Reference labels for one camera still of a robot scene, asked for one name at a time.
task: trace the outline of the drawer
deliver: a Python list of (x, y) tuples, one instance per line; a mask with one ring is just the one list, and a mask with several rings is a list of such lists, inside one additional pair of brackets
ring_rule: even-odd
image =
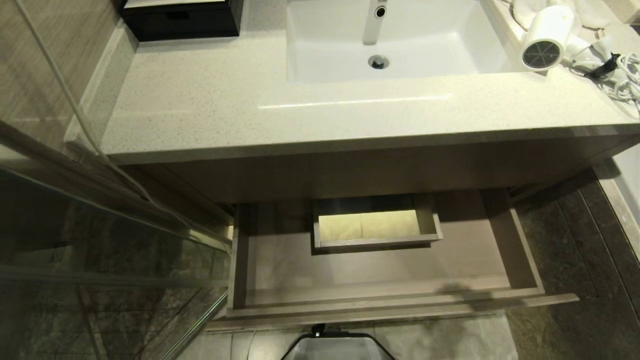
[(458, 315), (578, 300), (545, 295), (504, 189), (434, 194), (441, 240), (413, 249), (316, 254), (314, 208), (305, 201), (238, 207), (227, 313), (208, 328)]
[(442, 239), (428, 193), (315, 200), (312, 216), (318, 254), (429, 247)]

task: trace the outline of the sink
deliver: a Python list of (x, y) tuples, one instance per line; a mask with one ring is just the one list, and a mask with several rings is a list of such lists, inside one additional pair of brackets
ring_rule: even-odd
[[(371, 1), (289, 0), (289, 81), (525, 71), (516, 48), (489, 8), (496, 6), (491, 0)], [(378, 19), (377, 42), (365, 45), (371, 8), (378, 5), (385, 6), (386, 12)]]

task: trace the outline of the countertop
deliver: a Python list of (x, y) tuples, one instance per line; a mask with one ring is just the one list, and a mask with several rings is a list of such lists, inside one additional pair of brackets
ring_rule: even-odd
[[(288, 82), (286, 4), (245, 0), (238, 38), (141, 44), (102, 137), (105, 153), (123, 164), (166, 163), (640, 133), (637, 119), (564, 67)], [(630, 27), (610, 28), (623, 35), (616, 44), (638, 52)]]

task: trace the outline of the black box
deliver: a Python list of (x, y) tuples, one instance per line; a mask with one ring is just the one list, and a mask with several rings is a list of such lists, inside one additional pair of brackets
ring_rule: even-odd
[(166, 0), (127, 7), (133, 1), (122, 4), (120, 15), (141, 42), (240, 35), (243, 0), (165, 4), (171, 2)]

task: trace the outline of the white towel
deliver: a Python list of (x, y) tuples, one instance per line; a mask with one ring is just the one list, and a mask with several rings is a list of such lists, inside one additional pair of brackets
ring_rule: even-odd
[(598, 14), (587, 0), (503, 0), (513, 3), (513, 17), (526, 30), (531, 26), (533, 18), (540, 10), (554, 5), (565, 5), (573, 10), (575, 22), (572, 33), (578, 35), (581, 27), (602, 29), (611, 20)]

